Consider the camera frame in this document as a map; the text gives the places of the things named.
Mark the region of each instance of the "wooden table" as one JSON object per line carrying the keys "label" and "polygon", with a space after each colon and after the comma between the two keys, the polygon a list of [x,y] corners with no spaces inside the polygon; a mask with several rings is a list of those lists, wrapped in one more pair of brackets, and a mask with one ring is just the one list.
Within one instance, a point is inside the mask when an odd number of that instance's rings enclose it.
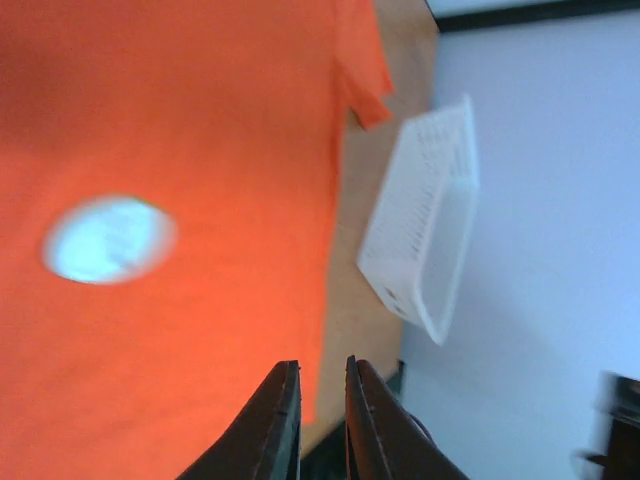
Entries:
{"label": "wooden table", "polygon": [[396,90],[386,101],[394,119],[365,132],[349,115],[317,416],[302,430],[303,454],[344,415],[347,357],[366,358],[388,377],[397,369],[402,342],[402,321],[378,300],[355,259],[399,126],[428,109],[438,30],[424,0],[376,0],[376,11]]}

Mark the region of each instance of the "white basket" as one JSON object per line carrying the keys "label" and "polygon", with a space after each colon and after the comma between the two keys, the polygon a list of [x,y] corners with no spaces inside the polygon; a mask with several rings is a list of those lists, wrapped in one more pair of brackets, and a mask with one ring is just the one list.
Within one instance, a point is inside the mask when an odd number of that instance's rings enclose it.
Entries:
{"label": "white basket", "polygon": [[479,190],[471,101],[403,125],[358,267],[385,306],[446,339]]}

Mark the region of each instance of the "orange fabric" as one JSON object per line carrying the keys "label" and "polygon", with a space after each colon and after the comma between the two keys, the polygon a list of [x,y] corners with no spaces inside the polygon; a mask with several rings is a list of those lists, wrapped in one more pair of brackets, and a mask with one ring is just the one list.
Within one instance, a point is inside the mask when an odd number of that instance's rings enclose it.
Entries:
{"label": "orange fabric", "polygon": [[[369,0],[27,3],[0,7],[0,477],[175,477],[282,359],[311,419],[344,108],[388,115]],[[174,219],[168,258],[47,270],[114,193]]]}

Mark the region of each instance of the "white wall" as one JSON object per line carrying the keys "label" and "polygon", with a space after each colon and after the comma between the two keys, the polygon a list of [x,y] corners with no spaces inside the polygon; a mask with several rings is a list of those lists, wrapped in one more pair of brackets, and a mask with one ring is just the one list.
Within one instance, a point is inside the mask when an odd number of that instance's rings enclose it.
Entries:
{"label": "white wall", "polygon": [[478,10],[506,8],[542,3],[540,0],[427,0],[436,17],[469,13]]}
{"label": "white wall", "polygon": [[482,190],[441,348],[407,326],[405,406],[474,480],[572,479],[600,372],[640,378],[640,13],[444,35]]}

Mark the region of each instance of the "white circular print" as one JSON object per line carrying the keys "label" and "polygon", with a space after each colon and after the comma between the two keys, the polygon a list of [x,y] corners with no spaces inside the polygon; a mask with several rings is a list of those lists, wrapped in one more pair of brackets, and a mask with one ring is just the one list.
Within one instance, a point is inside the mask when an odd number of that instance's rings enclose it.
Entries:
{"label": "white circular print", "polygon": [[164,260],[175,238],[174,222],[158,208],[134,197],[99,197],[58,222],[45,242],[44,261],[69,280],[120,283]]}

